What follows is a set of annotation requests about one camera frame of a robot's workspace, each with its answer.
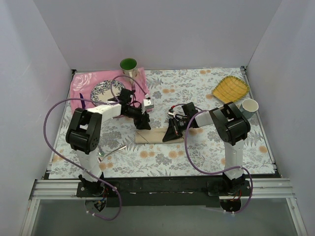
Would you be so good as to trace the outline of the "beige cloth napkin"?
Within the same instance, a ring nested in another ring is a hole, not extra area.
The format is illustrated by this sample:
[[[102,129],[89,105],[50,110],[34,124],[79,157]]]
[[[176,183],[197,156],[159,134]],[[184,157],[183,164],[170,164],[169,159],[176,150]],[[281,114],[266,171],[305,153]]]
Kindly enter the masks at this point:
[[[162,139],[167,131],[167,128],[153,128],[151,130],[136,130],[136,144],[174,144],[183,143],[184,138],[175,139],[172,141],[163,142]]]

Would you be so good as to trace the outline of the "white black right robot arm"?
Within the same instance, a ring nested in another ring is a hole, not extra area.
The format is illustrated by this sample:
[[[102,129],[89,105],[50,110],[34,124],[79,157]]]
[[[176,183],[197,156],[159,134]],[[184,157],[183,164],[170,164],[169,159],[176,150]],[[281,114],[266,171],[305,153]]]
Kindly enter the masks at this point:
[[[214,125],[216,131],[224,142],[225,165],[224,170],[214,173],[222,174],[220,180],[207,183],[207,191],[210,196],[234,195],[242,192],[243,187],[249,187],[245,179],[243,165],[243,148],[245,139],[250,132],[250,124],[233,102],[210,111],[198,111],[190,102],[182,105],[184,115],[174,113],[175,106],[168,111],[168,129],[162,138],[164,143],[185,138],[183,134],[190,128],[200,128]]]

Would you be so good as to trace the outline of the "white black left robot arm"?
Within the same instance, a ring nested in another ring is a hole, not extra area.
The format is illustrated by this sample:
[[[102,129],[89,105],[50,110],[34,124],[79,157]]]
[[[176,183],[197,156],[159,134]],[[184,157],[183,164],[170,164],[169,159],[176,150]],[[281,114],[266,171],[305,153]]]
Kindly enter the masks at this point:
[[[148,109],[154,107],[148,94],[139,107],[131,104],[134,92],[123,88],[117,97],[93,108],[75,109],[66,133],[66,142],[76,151],[83,173],[79,176],[83,187],[95,197],[104,193],[105,185],[100,181],[104,178],[99,151],[101,126],[104,122],[119,116],[132,118],[136,129],[150,130]]]

